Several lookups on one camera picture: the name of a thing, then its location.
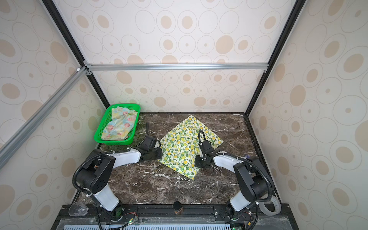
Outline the lemon print green skirt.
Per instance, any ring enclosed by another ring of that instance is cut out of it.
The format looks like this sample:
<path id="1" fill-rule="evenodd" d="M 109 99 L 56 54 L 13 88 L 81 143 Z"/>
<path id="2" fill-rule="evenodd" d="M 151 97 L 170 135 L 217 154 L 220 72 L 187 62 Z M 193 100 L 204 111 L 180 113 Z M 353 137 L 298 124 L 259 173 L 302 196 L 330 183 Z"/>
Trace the lemon print green skirt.
<path id="1" fill-rule="evenodd" d="M 199 171 L 195 167 L 195 157 L 201 154 L 198 141 L 198 132 L 201 130 L 213 148 L 223 143 L 211 129 L 190 115 L 160 140 L 163 156 L 159 162 L 193 180 Z"/>

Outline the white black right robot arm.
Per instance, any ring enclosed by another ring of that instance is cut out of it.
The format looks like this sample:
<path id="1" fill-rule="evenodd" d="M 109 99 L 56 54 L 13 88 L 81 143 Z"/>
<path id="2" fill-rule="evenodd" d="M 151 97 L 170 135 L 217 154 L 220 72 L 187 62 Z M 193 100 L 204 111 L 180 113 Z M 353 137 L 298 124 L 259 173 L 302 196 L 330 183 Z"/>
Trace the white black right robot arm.
<path id="1" fill-rule="evenodd" d="M 198 141 L 201 154 L 195 157 L 195 167 L 202 169 L 221 167 L 236 176 L 240 191 L 227 202 L 229 216 L 271 200 L 274 183 L 257 157 L 237 157 L 214 149 L 202 129 L 198 132 Z"/>

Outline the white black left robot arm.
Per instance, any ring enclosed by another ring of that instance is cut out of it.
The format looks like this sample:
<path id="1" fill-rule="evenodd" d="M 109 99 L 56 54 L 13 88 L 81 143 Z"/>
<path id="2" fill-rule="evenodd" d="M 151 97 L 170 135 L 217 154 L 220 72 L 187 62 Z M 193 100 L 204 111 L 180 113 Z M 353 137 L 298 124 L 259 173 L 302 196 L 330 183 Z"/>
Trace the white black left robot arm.
<path id="1" fill-rule="evenodd" d="M 89 196 L 98 207 L 113 216 L 118 216 L 123 208 L 108 185 L 112 171 L 128 164 L 159 160 L 162 156 L 161 142 L 149 136 L 149 122 L 147 122 L 145 138 L 137 146 L 121 151 L 93 150 L 76 169 L 72 177 L 72 185 Z"/>

